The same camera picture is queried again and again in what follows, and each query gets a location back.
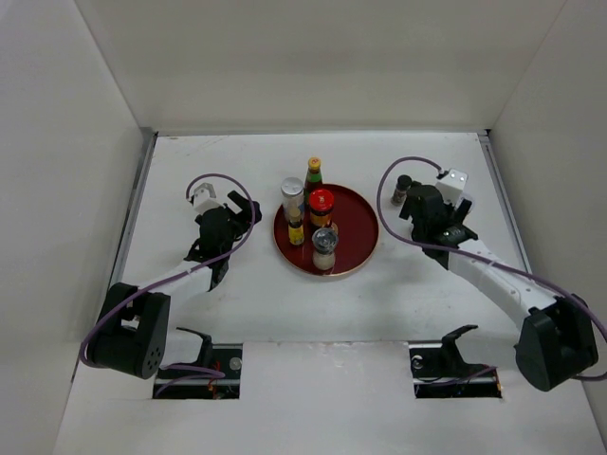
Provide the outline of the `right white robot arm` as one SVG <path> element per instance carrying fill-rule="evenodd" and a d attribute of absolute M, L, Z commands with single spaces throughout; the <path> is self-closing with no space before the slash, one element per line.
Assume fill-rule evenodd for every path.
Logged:
<path fill-rule="evenodd" d="M 519 329 L 519 372 L 534 388 L 551 391 L 598 363 L 585 303 L 503 264 L 463 221 L 471 202 L 447 204 L 432 185 L 413 184 L 399 217 L 413 224 L 412 240 L 443 268 L 472 284 Z"/>

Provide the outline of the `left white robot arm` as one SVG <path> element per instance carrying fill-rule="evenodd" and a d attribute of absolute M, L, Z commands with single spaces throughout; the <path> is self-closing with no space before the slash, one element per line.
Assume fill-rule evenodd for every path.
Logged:
<path fill-rule="evenodd" d="M 166 363 L 171 312 L 181 303 L 214 290 L 229 271 L 230 256 L 262 220 L 260 204 L 231 191 L 239 210 L 211 196 L 196 215 L 198 238 L 185 259 L 165 277 L 146 285 L 117 282 L 108 289 L 97 323 L 81 346 L 81 362 L 100 369 L 148 379 L 158 370 L 176 367 L 191 377 L 212 369 L 212 353 L 187 347 L 180 361 Z"/>

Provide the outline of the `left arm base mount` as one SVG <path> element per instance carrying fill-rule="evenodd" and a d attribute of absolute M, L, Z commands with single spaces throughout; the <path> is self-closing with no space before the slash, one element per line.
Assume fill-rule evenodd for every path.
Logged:
<path fill-rule="evenodd" d="M 216 343 L 208 334 L 178 327 L 154 381 L 156 400 L 236 400 L 240 397 L 244 346 Z"/>

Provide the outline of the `silver-lid white spice jar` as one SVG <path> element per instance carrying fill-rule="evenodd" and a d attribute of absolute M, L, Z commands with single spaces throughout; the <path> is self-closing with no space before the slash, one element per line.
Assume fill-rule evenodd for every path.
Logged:
<path fill-rule="evenodd" d="M 304 182 L 297 177 L 287 177 L 281 184 L 281 193 L 283 196 L 284 217 L 289 220 L 289 212 L 293 207 L 300 210 L 304 215 Z"/>

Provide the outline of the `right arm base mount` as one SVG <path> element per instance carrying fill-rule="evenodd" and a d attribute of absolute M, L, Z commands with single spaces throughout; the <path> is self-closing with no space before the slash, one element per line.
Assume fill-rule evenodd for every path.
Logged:
<path fill-rule="evenodd" d="M 414 396 L 417 399 L 502 398 L 497 368 L 468 363 L 456 341 L 477 325 L 461 326 L 438 340 L 409 343 Z"/>

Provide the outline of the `red-lid dark sauce jar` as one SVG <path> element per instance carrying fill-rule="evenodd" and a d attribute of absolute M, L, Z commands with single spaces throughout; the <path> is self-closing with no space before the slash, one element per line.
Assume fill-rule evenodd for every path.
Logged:
<path fill-rule="evenodd" d="M 317 189 L 308 196 L 309 219 L 313 228 L 330 228 L 335 196 L 330 190 Z"/>

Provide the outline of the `small yellow-label brown bottle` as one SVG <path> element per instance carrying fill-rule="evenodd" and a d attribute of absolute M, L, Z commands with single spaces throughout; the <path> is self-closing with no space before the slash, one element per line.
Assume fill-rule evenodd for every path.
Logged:
<path fill-rule="evenodd" d="M 288 239 L 293 246 L 300 246 L 304 243 L 304 224 L 302 212 L 294 207 L 288 211 L 287 215 Z"/>

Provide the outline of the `green red sauce bottle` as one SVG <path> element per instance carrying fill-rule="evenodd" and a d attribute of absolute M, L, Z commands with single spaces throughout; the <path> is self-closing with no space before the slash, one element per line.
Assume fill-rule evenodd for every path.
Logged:
<path fill-rule="evenodd" d="M 304 181 L 304 200 L 308 201 L 309 195 L 322 186 L 322 161 L 316 157 L 310 157 L 307 162 L 307 173 Z"/>

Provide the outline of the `grey-cap white shaker bottle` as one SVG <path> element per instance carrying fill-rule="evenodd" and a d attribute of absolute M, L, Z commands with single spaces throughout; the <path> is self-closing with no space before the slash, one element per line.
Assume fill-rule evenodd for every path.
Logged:
<path fill-rule="evenodd" d="M 319 270 L 326 271 L 333 268 L 336 261 L 335 249 L 339 236 L 331 227 L 317 229 L 312 235 L 314 251 L 312 262 Z"/>

